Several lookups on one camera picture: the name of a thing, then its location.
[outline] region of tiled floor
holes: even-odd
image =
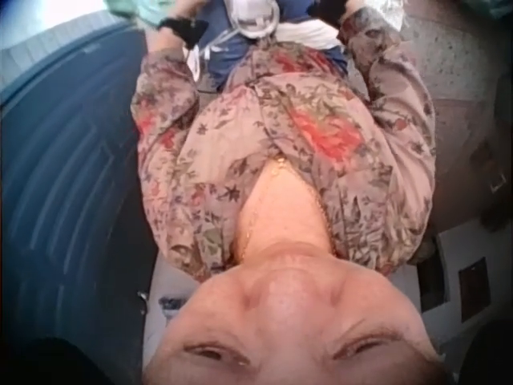
[[[402,32],[414,42],[438,118],[433,222],[441,232],[494,200],[468,162],[483,138],[511,179],[511,137],[498,135],[493,117],[497,80],[511,65],[511,32],[454,0],[408,0],[405,10]]]

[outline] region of blue door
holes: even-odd
[[[2,97],[2,325],[16,348],[56,336],[138,383],[156,258],[130,101],[146,51],[128,24],[47,58]]]

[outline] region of blue pants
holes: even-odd
[[[310,19],[306,10],[313,4],[313,0],[277,0],[277,3],[280,7],[282,22],[303,22]],[[200,40],[200,48],[210,43],[225,30],[232,28],[224,0],[210,0],[196,18],[209,23],[208,29]],[[223,87],[232,69],[245,57],[252,43],[254,43],[252,40],[238,34],[221,44],[224,49],[228,49],[227,51],[210,54],[208,72],[217,88]],[[347,73],[347,60],[340,47],[334,47],[324,53],[326,58]]]

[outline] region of green fabric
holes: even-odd
[[[157,26],[175,0],[104,0],[113,14],[124,18],[140,18],[145,23]]]

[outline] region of floral pattern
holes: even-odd
[[[147,56],[132,100],[143,204],[174,266],[203,281],[235,265],[236,219],[265,162],[284,156],[318,192],[337,256],[389,274],[410,260],[434,191],[434,109],[397,31],[378,12],[339,39],[369,89],[357,96],[318,51],[262,42],[199,115],[178,52]]]

